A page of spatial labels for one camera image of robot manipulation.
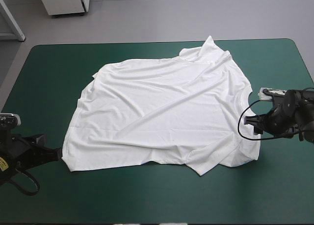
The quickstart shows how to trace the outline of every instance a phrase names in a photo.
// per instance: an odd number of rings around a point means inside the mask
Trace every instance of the metal frame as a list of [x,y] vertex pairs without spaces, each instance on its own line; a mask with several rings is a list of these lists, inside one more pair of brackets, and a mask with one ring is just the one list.
[[0,14],[3,16],[5,21],[8,23],[13,33],[5,32],[0,33],[0,40],[14,40],[24,41],[25,36],[9,11],[8,7],[5,5],[3,0],[0,0]]

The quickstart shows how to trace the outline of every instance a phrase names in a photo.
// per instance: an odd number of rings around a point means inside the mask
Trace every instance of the table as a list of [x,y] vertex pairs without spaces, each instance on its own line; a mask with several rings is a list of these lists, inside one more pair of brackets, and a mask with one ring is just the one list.
[[[82,89],[102,65],[130,58],[167,58],[203,42],[35,46],[3,112],[17,113],[23,136],[47,133],[62,146]],[[313,87],[290,39],[216,41],[229,50],[252,83],[261,87]],[[270,103],[258,103],[265,113]],[[64,162],[30,172],[40,181],[28,197],[0,187],[2,223],[314,223],[314,146],[293,139],[263,141],[258,161],[216,166],[199,177],[184,165],[123,167],[71,173]]]

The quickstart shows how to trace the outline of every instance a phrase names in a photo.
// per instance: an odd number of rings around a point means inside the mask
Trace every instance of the white fabric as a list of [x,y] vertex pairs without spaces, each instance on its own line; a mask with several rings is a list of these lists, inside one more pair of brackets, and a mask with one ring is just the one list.
[[[107,64],[93,77],[64,140],[62,159],[71,171],[155,161],[203,175],[259,156],[260,142],[237,133],[250,82],[211,37],[177,57]],[[259,137],[243,123],[241,131]]]

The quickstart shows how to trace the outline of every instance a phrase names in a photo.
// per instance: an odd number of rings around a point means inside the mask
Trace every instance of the black strap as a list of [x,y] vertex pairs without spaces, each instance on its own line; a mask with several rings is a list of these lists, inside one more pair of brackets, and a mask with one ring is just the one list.
[[38,181],[34,178],[33,175],[31,175],[29,172],[27,172],[26,170],[21,170],[21,169],[16,169],[17,172],[23,174],[24,176],[26,176],[29,180],[31,180],[35,186],[36,186],[36,191],[28,191],[25,188],[23,188],[22,186],[20,186],[18,183],[16,183],[13,180],[8,180],[8,183],[11,183],[12,185],[14,185],[20,192],[22,192],[23,194],[27,195],[27,196],[34,196],[39,192],[40,189],[40,185],[38,183]]

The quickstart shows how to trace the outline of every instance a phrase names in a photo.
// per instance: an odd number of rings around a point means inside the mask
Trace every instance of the black cable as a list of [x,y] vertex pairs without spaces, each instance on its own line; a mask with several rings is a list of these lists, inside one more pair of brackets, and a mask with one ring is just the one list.
[[[281,135],[278,135],[278,136],[274,136],[274,137],[271,137],[271,138],[248,138],[248,137],[245,137],[241,134],[240,132],[240,123],[241,123],[241,119],[242,119],[242,116],[244,115],[244,113],[249,109],[251,108],[255,103],[259,102],[261,100],[257,100],[253,103],[251,103],[243,112],[242,114],[240,115],[240,118],[239,118],[239,121],[237,123],[237,132],[239,133],[239,135],[244,138],[244,139],[247,139],[247,140],[251,140],[251,141],[260,141],[260,140],[271,140],[271,139],[278,139],[278,138],[284,138],[286,137],[287,133],[285,134],[281,134]],[[297,131],[295,133],[291,133],[293,135],[296,135],[296,134],[299,134],[299,133],[304,133],[304,132],[314,132],[314,130],[303,130],[303,131]]]

